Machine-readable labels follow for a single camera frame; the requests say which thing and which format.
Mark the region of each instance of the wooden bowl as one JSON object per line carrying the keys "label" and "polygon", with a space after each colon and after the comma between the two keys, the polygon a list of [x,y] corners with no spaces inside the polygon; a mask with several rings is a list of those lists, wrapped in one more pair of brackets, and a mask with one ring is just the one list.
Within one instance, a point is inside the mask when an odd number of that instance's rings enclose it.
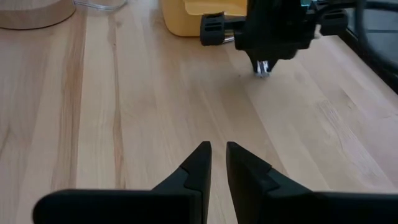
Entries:
{"label": "wooden bowl", "polygon": [[75,12],[73,0],[1,0],[0,27],[36,29],[64,21]]}

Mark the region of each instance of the wood grain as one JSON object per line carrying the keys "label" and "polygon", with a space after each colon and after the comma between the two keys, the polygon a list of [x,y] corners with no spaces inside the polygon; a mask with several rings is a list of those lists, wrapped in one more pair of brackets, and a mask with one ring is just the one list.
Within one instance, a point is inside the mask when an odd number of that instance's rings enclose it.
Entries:
{"label": "wood grain", "polygon": [[208,223],[236,223],[236,141],[313,190],[397,192],[398,96],[337,37],[270,78],[233,44],[172,35],[156,0],[0,30],[0,223],[64,188],[151,189],[211,141]]}
{"label": "wood grain", "polygon": [[51,26],[75,12],[73,0],[2,0],[0,27],[36,29]]}

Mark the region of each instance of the wooden table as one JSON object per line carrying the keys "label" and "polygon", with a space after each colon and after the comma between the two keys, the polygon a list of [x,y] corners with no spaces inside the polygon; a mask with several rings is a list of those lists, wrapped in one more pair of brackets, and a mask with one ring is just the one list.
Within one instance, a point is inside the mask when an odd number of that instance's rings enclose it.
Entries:
{"label": "wooden table", "polygon": [[151,189],[213,146],[208,223],[236,223],[236,141],[313,190],[396,192],[398,96],[337,37],[255,78],[233,44],[168,32],[156,0],[0,30],[0,223],[59,189]]}

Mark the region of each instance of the black cable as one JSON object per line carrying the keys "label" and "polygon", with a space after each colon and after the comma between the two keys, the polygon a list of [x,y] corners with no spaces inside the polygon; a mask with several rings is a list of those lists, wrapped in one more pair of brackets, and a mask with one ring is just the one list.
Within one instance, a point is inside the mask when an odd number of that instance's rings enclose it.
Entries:
{"label": "black cable", "polygon": [[384,70],[391,72],[392,74],[398,75],[398,64],[380,54],[369,44],[368,37],[366,35],[366,29],[364,28],[364,12],[365,9],[377,9],[383,11],[393,11],[398,12],[398,4],[389,2],[366,2],[366,0],[359,0],[356,10],[354,12],[355,16],[355,33],[358,36],[358,42],[365,54],[368,55],[370,60],[378,63]]}

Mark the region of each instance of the light wood surface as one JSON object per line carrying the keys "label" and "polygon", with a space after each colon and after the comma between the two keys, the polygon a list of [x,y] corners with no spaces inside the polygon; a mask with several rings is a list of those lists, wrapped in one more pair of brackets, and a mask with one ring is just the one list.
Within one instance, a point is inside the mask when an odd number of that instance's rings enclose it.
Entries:
{"label": "light wood surface", "polygon": [[54,190],[151,189],[204,140],[211,224],[236,223],[227,141],[313,190],[397,192],[398,96],[337,37],[260,80],[233,44],[176,37],[136,0],[0,30],[0,49],[1,224]]}
{"label": "light wood surface", "polygon": [[36,29],[64,21],[75,12],[73,0],[1,0],[0,27]]}

